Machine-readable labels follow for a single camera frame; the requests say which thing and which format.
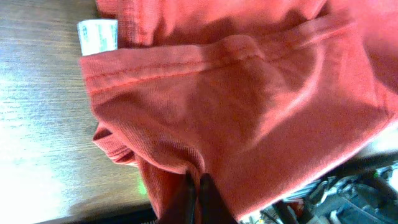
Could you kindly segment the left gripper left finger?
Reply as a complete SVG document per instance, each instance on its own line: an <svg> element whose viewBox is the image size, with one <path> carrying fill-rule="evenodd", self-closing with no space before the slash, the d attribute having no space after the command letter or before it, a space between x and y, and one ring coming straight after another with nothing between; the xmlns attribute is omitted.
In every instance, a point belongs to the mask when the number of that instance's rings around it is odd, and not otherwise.
<svg viewBox="0 0 398 224"><path fill-rule="evenodd" d="M158 218L158 224L193 224L196 200L195 183L187 172L170 205Z"/></svg>

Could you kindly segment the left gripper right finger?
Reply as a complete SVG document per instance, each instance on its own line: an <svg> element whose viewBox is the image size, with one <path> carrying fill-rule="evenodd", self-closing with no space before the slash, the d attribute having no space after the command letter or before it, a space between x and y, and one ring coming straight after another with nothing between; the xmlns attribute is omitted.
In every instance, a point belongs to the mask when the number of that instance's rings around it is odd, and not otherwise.
<svg viewBox="0 0 398 224"><path fill-rule="evenodd" d="M202 224L238 224L226 206L210 174L200 179L198 199Z"/></svg>

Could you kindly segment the red soccer t-shirt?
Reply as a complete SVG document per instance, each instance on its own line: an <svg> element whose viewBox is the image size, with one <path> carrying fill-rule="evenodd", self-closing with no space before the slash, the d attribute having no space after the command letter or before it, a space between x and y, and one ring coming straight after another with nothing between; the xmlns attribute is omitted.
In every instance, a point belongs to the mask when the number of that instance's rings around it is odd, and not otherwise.
<svg viewBox="0 0 398 224"><path fill-rule="evenodd" d="M80 59L93 142L164 215L210 174L236 218L397 122L396 1L98 1L118 48Z"/></svg>

